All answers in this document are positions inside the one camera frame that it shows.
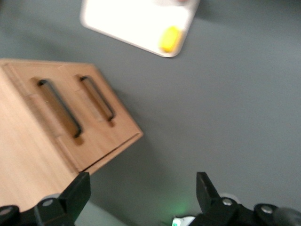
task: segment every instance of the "white plate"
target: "white plate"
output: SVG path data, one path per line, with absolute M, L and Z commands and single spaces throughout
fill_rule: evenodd
M 200 0 L 83 0 L 83 26 L 162 57 L 176 56 L 183 45 Z M 182 31 L 178 48 L 166 53 L 159 47 L 164 31 Z

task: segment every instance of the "gray floor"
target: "gray floor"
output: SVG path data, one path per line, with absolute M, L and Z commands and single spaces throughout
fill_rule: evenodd
M 248 208 L 301 210 L 301 1 L 201 0 L 173 59 L 82 27 L 80 4 L 3 0 L 0 57 L 94 63 L 144 131 L 92 176 L 92 203 L 170 225 L 199 212 L 206 171 Z
M 76 226 L 127 226 L 116 217 L 88 202 L 75 221 Z

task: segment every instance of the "yellow sponge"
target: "yellow sponge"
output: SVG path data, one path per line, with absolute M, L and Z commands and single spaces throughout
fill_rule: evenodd
M 161 37 L 159 47 L 166 53 L 173 52 L 179 45 L 181 35 L 180 29 L 176 26 L 167 28 Z

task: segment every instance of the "wooden cabinet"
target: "wooden cabinet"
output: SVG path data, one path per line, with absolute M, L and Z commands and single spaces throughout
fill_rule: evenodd
M 2 59 L 0 76 L 0 206 L 28 209 L 142 136 L 91 64 Z

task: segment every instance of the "black drawer handle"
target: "black drawer handle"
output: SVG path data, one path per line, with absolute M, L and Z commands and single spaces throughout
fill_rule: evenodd
M 45 87 L 43 89 L 48 101 L 55 110 L 55 113 L 59 115 L 62 123 L 66 126 L 67 130 L 77 138 L 82 133 L 82 127 L 57 91 L 56 87 L 48 79 L 42 79 L 38 81 L 38 86 Z
M 93 79 L 88 76 L 81 76 L 80 81 L 83 82 L 90 96 L 98 104 L 98 106 L 104 111 L 107 116 L 107 121 L 111 121 L 115 117 L 115 112 L 106 98 L 103 96 Z

